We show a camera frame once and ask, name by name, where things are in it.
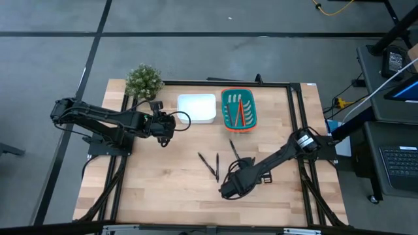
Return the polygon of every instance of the teal basket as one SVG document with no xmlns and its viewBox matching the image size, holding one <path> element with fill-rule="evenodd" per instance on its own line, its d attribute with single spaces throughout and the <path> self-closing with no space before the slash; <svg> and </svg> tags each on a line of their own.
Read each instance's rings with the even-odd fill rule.
<svg viewBox="0 0 418 235">
<path fill-rule="evenodd" d="M 223 121 L 228 131 L 243 133 L 257 126 L 254 96 L 249 89 L 227 88 L 221 97 Z"/>
</svg>

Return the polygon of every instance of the gray carpet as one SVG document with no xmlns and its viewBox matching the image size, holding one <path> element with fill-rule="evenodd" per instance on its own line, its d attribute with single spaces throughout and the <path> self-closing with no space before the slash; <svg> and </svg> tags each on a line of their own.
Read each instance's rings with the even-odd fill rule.
<svg viewBox="0 0 418 235">
<path fill-rule="evenodd" d="M 0 31 L 95 31 L 105 5 L 99 0 L 3 2 Z M 401 17 L 416 1 L 391 3 Z M 322 1 L 322 4 L 332 12 L 345 3 Z M 212 4 L 114 0 L 104 30 L 384 32 L 392 26 L 382 3 L 353 3 L 341 15 L 329 18 L 316 11 L 308 0 L 228 0 Z M 49 119 L 53 102 L 75 94 L 92 41 L 92 38 L 0 37 L 0 142 L 27 150 L 24 157 L 0 158 L 0 227 L 31 222 L 61 134 Z M 265 81 L 314 82 L 326 107 L 361 72 L 355 48 L 375 41 L 102 38 L 83 99 L 100 105 L 109 78 L 125 78 L 138 63 L 148 63 L 161 69 L 167 80 L 204 80 L 208 76 L 253 80 L 260 73 Z M 365 93 L 364 88 L 351 88 L 343 97 L 350 101 Z M 80 136 L 71 136 L 46 223 L 71 220 L 87 148 Z M 418 206 L 413 199 L 385 196 L 375 206 L 366 199 L 371 193 L 370 183 L 356 178 L 352 172 L 340 173 L 340 185 L 351 225 L 416 234 Z"/>
</svg>

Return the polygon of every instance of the green plant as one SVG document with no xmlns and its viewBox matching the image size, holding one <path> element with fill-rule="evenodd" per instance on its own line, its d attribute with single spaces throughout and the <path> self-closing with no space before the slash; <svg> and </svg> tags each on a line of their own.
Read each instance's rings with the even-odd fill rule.
<svg viewBox="0 0 418 235">
<path fill-rule="evenodd" d="M 152 99 L 163 88 L 161 72 L 150 65 L 140 64 L 126 79 L 126 92 L 138 98 Z"/>
</svg>

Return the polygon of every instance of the white bowl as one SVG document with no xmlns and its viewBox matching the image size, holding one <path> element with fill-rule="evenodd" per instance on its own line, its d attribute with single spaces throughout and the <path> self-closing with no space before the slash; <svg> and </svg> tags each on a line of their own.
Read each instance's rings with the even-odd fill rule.
<svg viewBox="0 0 418 235">
<path fill-rule="evenodd" d="M 216 98 L 214 94 L 179 95 L 177 111 L 189 114 L 192 123 L 212 123 L 216 117 Z M 184 114 L 177 114 L 182 123 L 188 124 Z"/>
</svg>

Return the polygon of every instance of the table leg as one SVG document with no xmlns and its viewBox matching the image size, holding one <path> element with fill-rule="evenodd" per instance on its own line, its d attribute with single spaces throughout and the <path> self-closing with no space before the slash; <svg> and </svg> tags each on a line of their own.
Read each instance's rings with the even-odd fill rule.
<svg viewBox="0 0 418 235">
<path fill-rule="evenodd" d="M 383 200 L 383 195 L 381 194 L 379 181 L 376 177 L 371 177 L 370 183 L 372 184 L 373 195 L 368 196 L 368 199 L 371 203 L 378 204 L 379 201 Z"/>
</svg>

